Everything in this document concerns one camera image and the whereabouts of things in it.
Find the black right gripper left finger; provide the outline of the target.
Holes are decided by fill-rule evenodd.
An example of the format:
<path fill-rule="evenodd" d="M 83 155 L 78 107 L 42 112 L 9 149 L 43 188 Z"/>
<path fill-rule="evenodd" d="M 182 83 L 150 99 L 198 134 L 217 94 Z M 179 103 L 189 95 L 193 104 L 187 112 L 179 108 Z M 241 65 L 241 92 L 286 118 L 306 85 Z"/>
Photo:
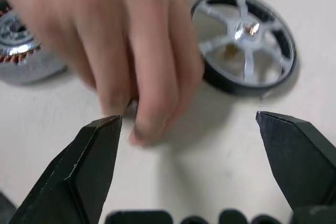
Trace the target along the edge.
<path fill-rule="evenodd" d="M 98 224 L 121 128 L 120 116 L 84 126 L 49 163 L 9 224 Z"/>

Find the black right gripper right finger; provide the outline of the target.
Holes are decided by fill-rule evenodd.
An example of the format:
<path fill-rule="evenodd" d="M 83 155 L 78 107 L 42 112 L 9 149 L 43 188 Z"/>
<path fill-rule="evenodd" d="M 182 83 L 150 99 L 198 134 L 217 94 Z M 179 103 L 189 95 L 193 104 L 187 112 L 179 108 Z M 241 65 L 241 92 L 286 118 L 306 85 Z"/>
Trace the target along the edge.
<path fill-rule="evenodd" d="M 292 209 L 336 205 L 336 147 L 310 122 L 259 111 L 272 174 Z"/>

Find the black spoked rotor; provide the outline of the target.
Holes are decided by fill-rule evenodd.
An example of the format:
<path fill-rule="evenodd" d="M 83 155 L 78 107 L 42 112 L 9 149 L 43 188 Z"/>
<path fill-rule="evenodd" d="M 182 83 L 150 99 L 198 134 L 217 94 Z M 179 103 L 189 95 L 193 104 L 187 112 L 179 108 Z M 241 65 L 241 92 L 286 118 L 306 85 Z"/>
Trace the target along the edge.
<path fill-rule="evenodd" d="M 292 33 L 282 17 L 262 0 L 197 0 L 191 16 L 202 13 L 227 27 L 227 33 L 198 46 L 205 62 L 203 79 L 213 87 L 238 96 L 261 96 L 286 83 L 297 63 Z M 244 52 L 244 71 L 238 79 L 210 58 L 215 50 L 233 45 Z M 279 65 L 281 74 L 275 82 L 253 82 L 255 53 L 264 51 Z"/>

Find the silver motor housing, copper windings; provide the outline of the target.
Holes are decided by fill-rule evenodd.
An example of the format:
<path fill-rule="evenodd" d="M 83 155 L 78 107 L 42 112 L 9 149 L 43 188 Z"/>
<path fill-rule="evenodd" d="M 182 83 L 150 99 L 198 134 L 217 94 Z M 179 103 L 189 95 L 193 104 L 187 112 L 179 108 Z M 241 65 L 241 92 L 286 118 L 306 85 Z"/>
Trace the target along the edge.
<path fill-rule="evenodd" d="M 55 54 L 41 46 L 7 0 L 0 0 L 0 81 L 25 85 L 66 70 Z"/>

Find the person's bare hand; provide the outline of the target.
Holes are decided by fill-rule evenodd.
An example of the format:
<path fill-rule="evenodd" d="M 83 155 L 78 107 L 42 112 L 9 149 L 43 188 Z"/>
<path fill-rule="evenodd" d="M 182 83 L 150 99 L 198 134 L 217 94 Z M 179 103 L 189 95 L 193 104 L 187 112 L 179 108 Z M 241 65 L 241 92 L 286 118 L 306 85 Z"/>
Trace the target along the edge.
<path fill-rule="evenodd" d="M 94 89 L 106 115 L 138 100 L 130 141 L 146 146 L 202 80 L 188 0 L 9 0 L 25 25 Z"/>

